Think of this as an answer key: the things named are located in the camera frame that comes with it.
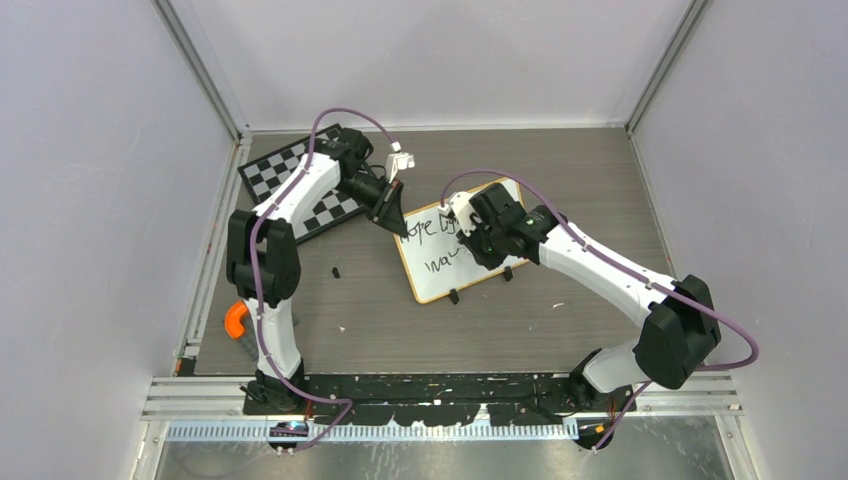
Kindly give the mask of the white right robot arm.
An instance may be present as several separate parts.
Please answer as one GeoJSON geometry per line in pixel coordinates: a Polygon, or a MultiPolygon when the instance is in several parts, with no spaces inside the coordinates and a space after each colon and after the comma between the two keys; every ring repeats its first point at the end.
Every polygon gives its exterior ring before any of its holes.
{"type": "Polygon", "coordinates": [[[505,187],[491,184],[454,193],[439,210],[457,224],[458,243],[478,265],[494,270],[515,257],[559,272],[638,327],[635,339],[590,352],[569,373],[564,389],[578,409],[596,410],[611,392],[634,383],[677,390],[722,340],[703,280],[694,275],[676,280],[644,268],[594,241],[555,209],[540,204],[528,210],[505,187]]]}

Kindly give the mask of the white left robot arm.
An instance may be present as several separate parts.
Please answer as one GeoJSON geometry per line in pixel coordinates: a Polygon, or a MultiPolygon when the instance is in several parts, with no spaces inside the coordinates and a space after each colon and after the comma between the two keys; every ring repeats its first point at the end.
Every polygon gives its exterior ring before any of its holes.
{"type": "Polygon", "coordinates": [[[385,173],[376,176],[367,165],[372,152],[370,140],[355,129],[344,128],[332,140],[312,138],[270,198],[229,218],[226,276],[250,316],[258,352],[255,377],[245,391],[284,414],[298,412],[311,397],[294,332],[292,299],[302,273],[295,225],[336,189],[364,205],[377,226],[408,234],[401,208],[404,184],[397,175],[414,167],[414,156],[392,142],[385,173]]]}

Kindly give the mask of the yellow framed whiteboard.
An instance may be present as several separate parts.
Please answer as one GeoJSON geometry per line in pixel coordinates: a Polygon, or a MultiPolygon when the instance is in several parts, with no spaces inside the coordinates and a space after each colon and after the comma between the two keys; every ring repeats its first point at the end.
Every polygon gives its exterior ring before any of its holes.
{"type": "Polygon", "coordinates": [[[428,304],[527,263],[507,257],[496,269],[478,265],[456,235],[460,228],[431,203],[404,215],[408,235],[394,237],[415,300],[428,304]]]}

